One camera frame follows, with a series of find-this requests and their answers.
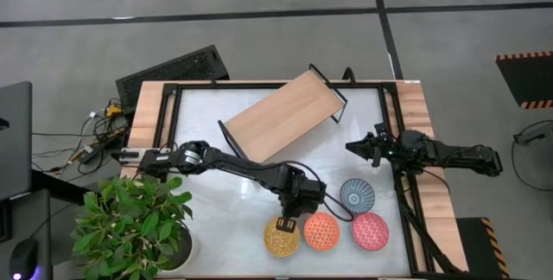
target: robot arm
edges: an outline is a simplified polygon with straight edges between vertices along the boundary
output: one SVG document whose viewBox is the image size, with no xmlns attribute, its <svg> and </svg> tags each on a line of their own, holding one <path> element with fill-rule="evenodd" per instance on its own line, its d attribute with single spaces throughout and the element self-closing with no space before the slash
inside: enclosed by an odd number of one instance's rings
<svg viewBox="0 0 553 280">
<path fill-rule="evenodd" d="M 405 130 L 394 140 L 384 124 L 375 128 L 376 137 L 368 132 L 362 140 L 346 144 L 347 150 L 366 160 L 372 159 L 375 168 L 384 157 L 415 174 L 421 174 L 426 167 L 471 169 L 488 176 L 497 176 L 503 170 L 497 151 L 483 145 L 447 146 L 416 130 Z"/>
<path fill-rule="evenodd" d="M 192 141 L 177 150 L 161 153 L 147 150 L 139 165 L 139 171 L 152 175 L 177 168 L 184 175 L 198 175 L 208 169 L 218 169 L 257 181 L 261 186 L 278 195 L 283 207 L 283 221 L 277 228 L 288 231 L 295 223 L 289 218 L 302 213 L 314 213 L 323 203 L 327 184 L 309 180 L 301 169 L 286 163 L 261 164 L 226 154 L 210 147 L 205 141 Z"/>
</svg>

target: wooden board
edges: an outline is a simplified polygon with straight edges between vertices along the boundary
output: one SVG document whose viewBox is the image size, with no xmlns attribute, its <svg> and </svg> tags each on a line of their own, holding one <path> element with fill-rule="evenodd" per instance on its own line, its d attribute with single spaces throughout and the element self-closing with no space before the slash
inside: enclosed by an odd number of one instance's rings
<svg viewBox="0 0 553 280">
<path fill-rule="evenodd" d="M 264 162 L 343 107 L 315 72 L 308 70 L 225 122 L 254 162 Z"/>
<path fill-rule="evenodd" d="M 346 80 L 331 80 L 333 83 L 347 83 Z M 221 85 L 236 85 L 258 83 L 258 80 L 221 80 L 217 81 Z M 285 80 L 263 80 L 264 83 L 283 83 Z M 390 82 L 389 80 L 358 80 L 358 83 L 379 83 Z M 156 132 L 157 116 L 159 107 L 162 101 L 162 89 L 164 81 L 148 81 L 143 82 L 142 91 L 138 100 L 137 111 L 130 131 L 128 147 L 151 147 L 154 141 Z M 177 81 L 180 84 L 188 85 L 209 85 L 211 81 Z M 432 124 L 429 118 L 428 108 L 424 99 L 423 87 L 419 82 L 408 80 L 396 81 L 399 102 L 402 108 L 402 115 L 405 126 L 408 129 L 419 130 L 430 137 L 434 136 Z M 395 122 L 395 114 L 391 99 L 386 100 L 389 110 L 391 123 Z M 168 105 L 167 114 L 172 112 L 172 105 Z M 397 126 L 392 126 L 395 134 L 397 134 Z M 440 177 L 443 177 L 443 171 L 440 169 L 431 169 Z M 136 168 L 123 168 L 121 176 L 132 177 L 136 173 Z M 453 206 L 448 194 L 448 190 L 441 182 L 431 175 L 419 175 L 417 177 L 417 185 L 420 192 L 424 218 L 427 229 L 442 249 L 448 256 L 451 262 L 462 270 L 468 270 L 467 260 L 463 251 L 461 237 L 457 228 Z M 424 270 L 424 255 L 420 239 L 413 231 L 413 239 L 415 241 L 415 254 L 419 270 Z"/>
</svg>

